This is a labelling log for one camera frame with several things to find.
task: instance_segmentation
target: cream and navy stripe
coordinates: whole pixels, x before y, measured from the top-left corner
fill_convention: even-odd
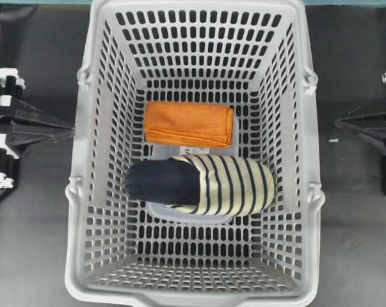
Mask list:
[[[265,209],[274,196],[271,172],[261,163],[220,155],[183,155],[173,159],[190,163],[200,173],[200,203],[171,205],[198,215],[246,216]]]

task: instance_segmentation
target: gray plastic basket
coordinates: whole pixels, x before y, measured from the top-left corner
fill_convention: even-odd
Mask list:
[[[305,306],[318,286],[318,125],[295,0],[96,0],[78,72],[65,283],[132,306]],[[232,106],[239,155],[276,179],[271,206],[225,224],[152,217],[123,187],[150,159],[146,101]]]

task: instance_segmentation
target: table surface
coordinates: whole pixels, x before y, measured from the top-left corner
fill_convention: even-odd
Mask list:
[[[24,98],[68,122],[76,111],[88,6],[3,6],[0,67],[17,67]],[[322,209],[318,295],[311,306],[386,306],[386,196],[381,160],[335,129],[340,115],[386,97],[386,8],[309,7]],[[329,139],[339,138],[338,143]],[[29,147],[19,186],[0,203],[0,306],[103,306],[69,296],[63,282],[72,141]]]

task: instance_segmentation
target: folded towel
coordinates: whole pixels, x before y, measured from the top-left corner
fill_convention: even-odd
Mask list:
[[[232,144],[234,110],[216,104],[147,103],[144,129],[149,143],[206,148]]]

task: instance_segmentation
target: striped slipper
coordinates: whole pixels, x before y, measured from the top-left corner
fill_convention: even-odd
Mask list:
[[[272,202],[275,189],[271,172],[261,163],[220,155],[143,161],[130,168],[125,188],[137,199],[184,213],[229,216],[260,212]]]

